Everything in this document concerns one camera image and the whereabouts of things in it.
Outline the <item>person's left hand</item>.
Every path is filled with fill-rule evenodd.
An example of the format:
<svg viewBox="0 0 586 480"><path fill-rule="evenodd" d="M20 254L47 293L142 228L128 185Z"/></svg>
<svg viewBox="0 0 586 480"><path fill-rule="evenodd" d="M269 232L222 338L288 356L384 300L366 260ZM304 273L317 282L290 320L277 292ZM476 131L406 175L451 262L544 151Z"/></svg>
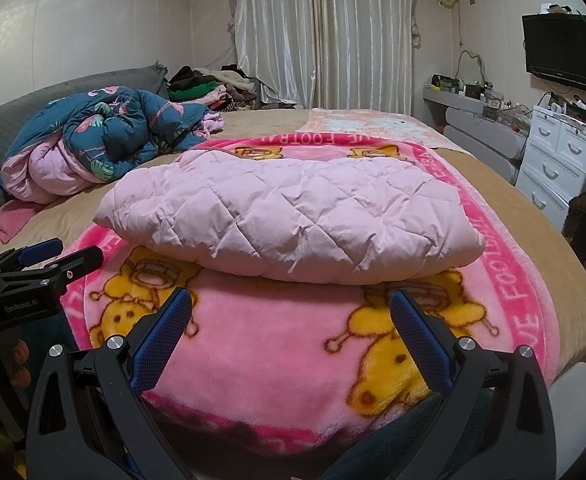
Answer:
<svg viewBox="0 0 586 480"><path fill-rule="evenodd" d="M29 358L29 349L21 339L16 342L12 350L14 365L12 366L11 384L15 388L26 388L31 382L31 376L25 367Z"/></svg>

